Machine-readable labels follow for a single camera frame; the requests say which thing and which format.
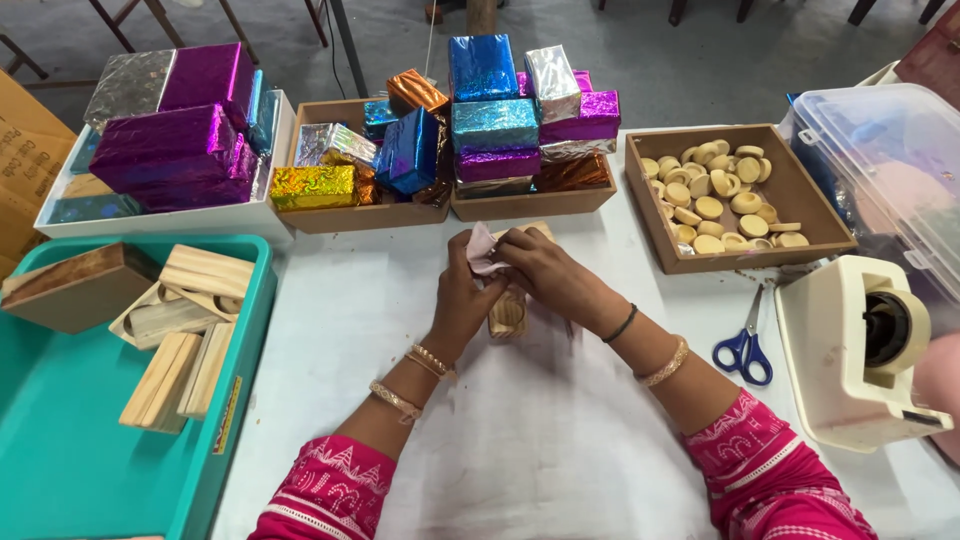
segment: scissors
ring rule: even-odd
[[[754,305],[747,316],[747,326],[736,337],[726,339],[713,347],[713,363],[720,369],[732,373],[739,371],[743,380],[757,386],[766,386],[774,378],[774,368],[767,360],[767,356],[760,350],[759,337],[756,335],[756,318],[760,313],[760,298],[763,297],[763,285],[756,290]],[[727,349],[733,356],[733,363],[726,364],[720,360],[720,351]],[[750,365],[760,364],[763,368],[763,380],[757,380],[750,374]]]

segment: hand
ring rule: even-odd
[[[510,229],[491,257],[511,265],[504,273],[541,304],[600,337],[630,315],[631,306],[537,229]]]
[[[510,283],[506,276],[481,278],[484,288],[477,288],[467,263],[469,240],[470,231],[466,230],[446,244],[450,263],[440,275],[433,328],[420,343],[447,365],[464,353],[467,343],[480,330],[493,304]]]

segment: black thread bracelet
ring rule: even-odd
[[[617,337],[620,337],[620,334],[623,333],[623,331],[627,330],[627,327],[630,326],[630,323],[634,322],[634,317],[636,317],[636,313],[638,311],[639,309],[636,308],[636,304],[630,303],[630,316],[627,317],[627,320],[624,321],[622,325],[620,325],[620,328],[616,329],[610,335],[610,337],[604,339],[603,342],[610,343],[611,341],[614,341]]]

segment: sticker on tray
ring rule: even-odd
[[[217,440],[213,443],[213,453],[215,455],[222,455],[227,449],[227,440],[230,439],[230,425],[233,423],[233,413],[237,408],[237,398],[240,396],[240,386],[242,385],[243,378],[237,376],[233,380],[233,389],[230,390],[230,399],[227,402],[224,419],[220,422],[220,432],[217,433]]]

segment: person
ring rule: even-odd
[[[431,393],[509,283],[609,342],[684,435],[726,538],[876,539],[840,483],[766,405],[720,374],[536,229],[511,229],[478,288],[466,246],[448,242],[433,326],[332,435],[308,442],[249,540],[367,540],[396,461]]]

